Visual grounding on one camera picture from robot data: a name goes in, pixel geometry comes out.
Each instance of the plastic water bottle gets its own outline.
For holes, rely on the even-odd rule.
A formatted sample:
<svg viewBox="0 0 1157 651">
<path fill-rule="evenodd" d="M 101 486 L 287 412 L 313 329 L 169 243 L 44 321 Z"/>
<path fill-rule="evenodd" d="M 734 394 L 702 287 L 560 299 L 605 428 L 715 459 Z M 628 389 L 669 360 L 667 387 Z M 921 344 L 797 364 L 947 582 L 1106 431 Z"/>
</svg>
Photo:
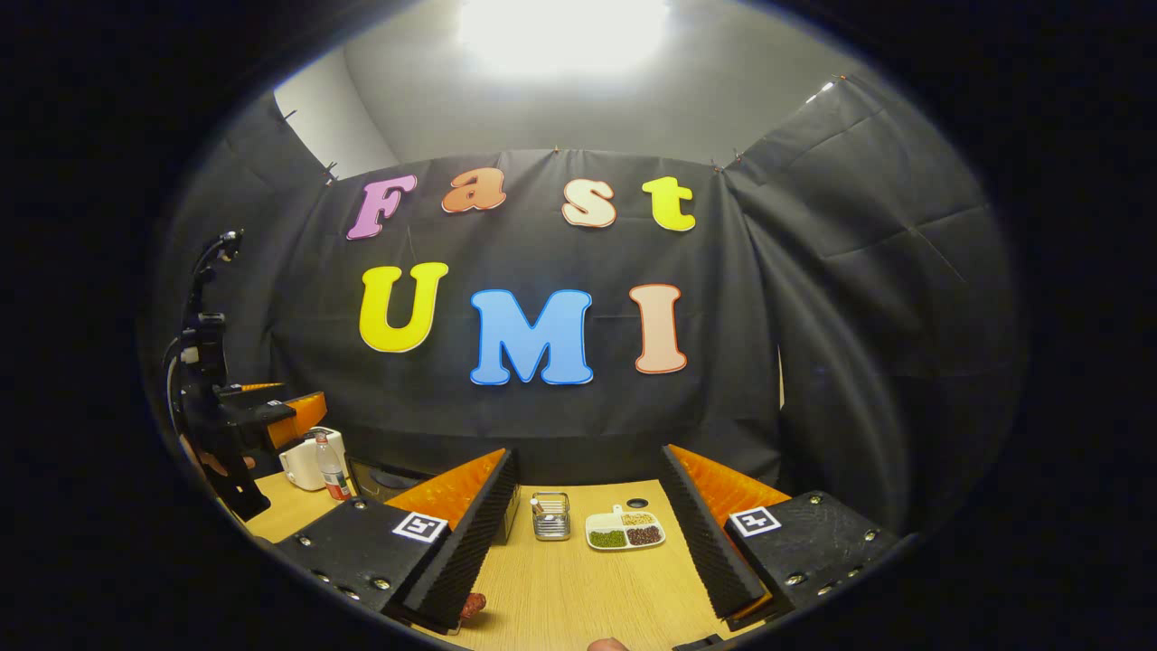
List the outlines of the plastic water bottle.
<svg viewBox="0 0 1157 651">
<path fill-rule="evenodd" d="M 317 443 L 317 469 L 325 479 L 325 488 L 333 500 L 349 500 L 349 486 L 346 483 L 346 474 L 341 471 L 341 461 L 338 453 L 330 447 L 330 439 L 325 432 L 317 432 L 314 436 Z"/>
</svg>

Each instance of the white toaster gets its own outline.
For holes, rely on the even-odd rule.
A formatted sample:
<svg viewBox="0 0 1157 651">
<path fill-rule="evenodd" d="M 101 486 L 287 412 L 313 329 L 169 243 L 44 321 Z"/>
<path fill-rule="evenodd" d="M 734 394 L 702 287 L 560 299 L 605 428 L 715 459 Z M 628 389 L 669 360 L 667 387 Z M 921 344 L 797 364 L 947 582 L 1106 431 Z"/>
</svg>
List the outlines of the white toaster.
<svg viewBox="0 0 1157 651">
<path fill-rule="evenodd" d="M 318 430 L 325 432 L 330 447 L 338 453 L 338 459 L 341 460 L 341 472 L 346 474 L 346 481 L 351 481 L 341 432 L 329 428 L 314 428 L 305 434 L 305 441 L 301 445 L 278 456 L 281 460 L 281 468 L 286 472 L 286 479 L 300 489 L 322 490 L 325 488 L 325 479 L 322 478 L 322 472 L 317 468 L 317 442 L 314 441 L 314 435 Z"/>
</svg>

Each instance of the wooden table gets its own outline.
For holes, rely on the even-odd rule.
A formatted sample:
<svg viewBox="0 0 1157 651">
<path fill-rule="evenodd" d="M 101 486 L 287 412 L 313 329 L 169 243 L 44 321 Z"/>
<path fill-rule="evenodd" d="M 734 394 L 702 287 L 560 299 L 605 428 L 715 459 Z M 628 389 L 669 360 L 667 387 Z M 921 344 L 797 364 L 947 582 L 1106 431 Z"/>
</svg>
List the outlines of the wooden table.
<svg viewBox="0 0 1157 651">
<path fill-rule="evenodd" d="M 277 474 L 257 480 L 272 506 L 246 523 L 253 535 L 279 542 L 338 503 L 325 490 L 308 493 Z M 715 619 L 707 591 L 695 574 L 686 540 L 666 494 L 655 480 L 590 487 L 522 487 L 514 531 L 506 545 L 491 547 L 474 583 L 486 609 L 463 623 L 458 635 L 434 637 L 477 651 L 585 651 L 602 637 L 617 637 L 633 651 L 671 649 L 731 632 Z M 572 535 L 538 541 L 526 501 L 536 490 L 561 490 L 570 497 Z M 626 552 L 596 552 L 583 538 L 591 513 L 611 511 L 633 497 L 650 504 L 666 541 Z"/>
</svg>

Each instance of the white plate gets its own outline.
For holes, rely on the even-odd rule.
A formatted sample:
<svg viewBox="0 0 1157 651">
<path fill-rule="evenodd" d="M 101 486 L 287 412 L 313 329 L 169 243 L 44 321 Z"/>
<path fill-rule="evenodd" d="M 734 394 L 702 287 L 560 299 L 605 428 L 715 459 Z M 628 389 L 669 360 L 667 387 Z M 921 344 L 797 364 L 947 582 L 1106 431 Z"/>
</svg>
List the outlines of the white plate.
<svg viewBox="0 0 1157 651">
<path fill-rule="evenodd" d="M 624 525 L 624 516 L 650 516 L 653 523 L 646 525 Z M 655 542 L 649 542 L 647 545 L 631 545 L 631 538 L 627 537 L 627 530 L 642 530 L 646 527 L 655 527 L 658 530 L 658 540 Z M 610 532 L 622 532 L 622 538 L 626 539 L 627 543 L 622 547 L 599 547 L 590 541 L 590 533 L 610 533 Z M 650 511 L 624 511 L 622 506 L 616 504 L 612 508 L 611 513 L 595 513 L 594 516 L 587 517 L 587 545 L 591 549 L 598 549 L 600 552 L 619 552 L 622 549 L 642 549 L 644 547 L 655 547 L 661 545 L 666 540 L 666 532 L 663 531 L 663 525 L 658 523 L 658 518 L 655 517 Z"/>
</svg>

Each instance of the blue letter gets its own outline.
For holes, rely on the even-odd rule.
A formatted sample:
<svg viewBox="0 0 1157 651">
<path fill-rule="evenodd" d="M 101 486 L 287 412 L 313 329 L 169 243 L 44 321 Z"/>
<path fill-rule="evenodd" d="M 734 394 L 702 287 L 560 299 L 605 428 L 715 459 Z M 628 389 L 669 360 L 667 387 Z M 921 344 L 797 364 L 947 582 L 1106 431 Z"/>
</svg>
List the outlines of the blue letter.
<svg viewBox="0 0 1157 651">
<path fill-rule="evenodd" d="M 504 385 L 510 372 L 502 367 L 502 349 L 518 379 L 529 383 L 546 349 L 551 361 L 543 370 L 547 385 L 585 385 L 595 377 L 587 367 L 582 327 L 590 294 L 560 289 L 546 298 L 538 321 L 531 327 L 514 294 L 506 289 L 485 289 L 470 298 L 482 319 L 478 341 L 478 369 L 470 372 L 476 385 Z"/>
</svg>

